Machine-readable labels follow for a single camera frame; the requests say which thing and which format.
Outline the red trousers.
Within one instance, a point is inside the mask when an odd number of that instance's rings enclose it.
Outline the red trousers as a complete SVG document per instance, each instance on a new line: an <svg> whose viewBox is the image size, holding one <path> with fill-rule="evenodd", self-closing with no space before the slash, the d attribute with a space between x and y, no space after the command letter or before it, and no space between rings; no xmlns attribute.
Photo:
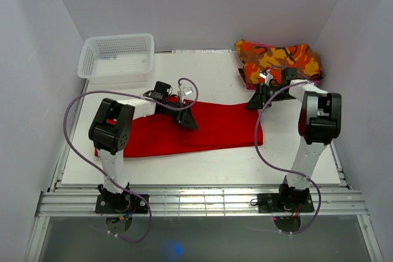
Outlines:
<svg viewBox="0 0 393 262"><path fill-rule="evenodd" d="M245 104L223 105L208 102L191 104L197 130L186 129L162 114L135 119L125 158L174 155L225 148L262 145L263 131L255 125L257 110Z"/></svg>

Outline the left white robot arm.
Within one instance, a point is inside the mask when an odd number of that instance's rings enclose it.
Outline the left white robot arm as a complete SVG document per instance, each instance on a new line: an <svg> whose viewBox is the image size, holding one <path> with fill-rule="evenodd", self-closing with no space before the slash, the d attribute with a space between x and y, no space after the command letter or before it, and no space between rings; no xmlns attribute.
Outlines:
<svg viewBox="0 0 393 262"><path fill-rule="evenodd" d="M124 101L105 98L101 101L88 131L88 137L106 173L104 183L98 185L99 213L148 213L147 195L139 198L123 190L130 187L123 171L123 151L130 140L132 123L138 118L162 114L172 118L181 127L198 129L191 111L192 103L185 100L186 96L198 93L198 90L195 84L185 87L181 83L178 89L174 94L171 85L158 81L153 90L135 98Z"/></svg>

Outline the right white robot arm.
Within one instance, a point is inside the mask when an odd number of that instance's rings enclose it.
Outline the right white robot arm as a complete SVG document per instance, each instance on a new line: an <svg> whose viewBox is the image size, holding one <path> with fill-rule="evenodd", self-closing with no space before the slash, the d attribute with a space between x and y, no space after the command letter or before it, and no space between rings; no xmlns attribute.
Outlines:
<svg viewBox="0 0 393 262"><path fill-rule="evenodd" d="M263 79L246 104L247 110L264 111L276 101L301 102L298 119L300 144L296 157L277 193L257 195L254 205L260 213L313 212L309 192L311 176L322 152L341 131L341 94L320 89L315 82L292 67L281 67L281 83L273 85L270 70L260 71Z"/></svg>

